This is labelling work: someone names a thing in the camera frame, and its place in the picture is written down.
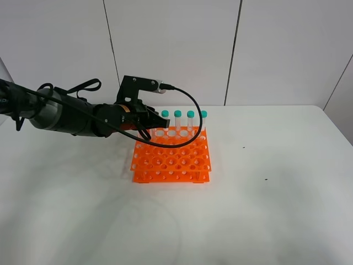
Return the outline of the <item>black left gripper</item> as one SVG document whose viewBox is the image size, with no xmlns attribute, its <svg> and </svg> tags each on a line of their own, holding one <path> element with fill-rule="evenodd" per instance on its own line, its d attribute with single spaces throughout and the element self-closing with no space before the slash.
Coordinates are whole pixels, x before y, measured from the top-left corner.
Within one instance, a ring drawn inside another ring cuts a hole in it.
<svg viewBox="0 0 353 265">
<path fill-rule="evenodd" d="M 159 113 L 154 108 L 143 104 L 141 100 L 138 100 L 136 105 L 115 103 L 113 109 L 113 125 L 120 130 L 169 128 L 169 117 L 163 118 L 161 112 Z"/>
</svg>

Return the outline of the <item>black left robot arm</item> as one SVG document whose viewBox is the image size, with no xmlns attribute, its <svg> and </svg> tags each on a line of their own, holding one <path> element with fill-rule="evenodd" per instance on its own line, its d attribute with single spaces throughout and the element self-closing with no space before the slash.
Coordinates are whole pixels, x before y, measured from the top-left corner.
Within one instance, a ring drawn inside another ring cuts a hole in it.
<svg viewBox="0 0 353 265">
<path fill-rule="evenodd" d="M 91 104 L 72 96 L 79 91 L 97 91 L 101 82 L 94 78 L 69 90 L 45 83 L 37 91 L 1 80 L 1 114 L 11 117 L 20 130 L 28 119 L 37 129 L 74 136 L 109 137 L 119 130 L 168 128 L 163 118 L 139 98 L 139 91 L 160 93 L 160 81 L 124 76 L 113 104 Z"/>
</svg>

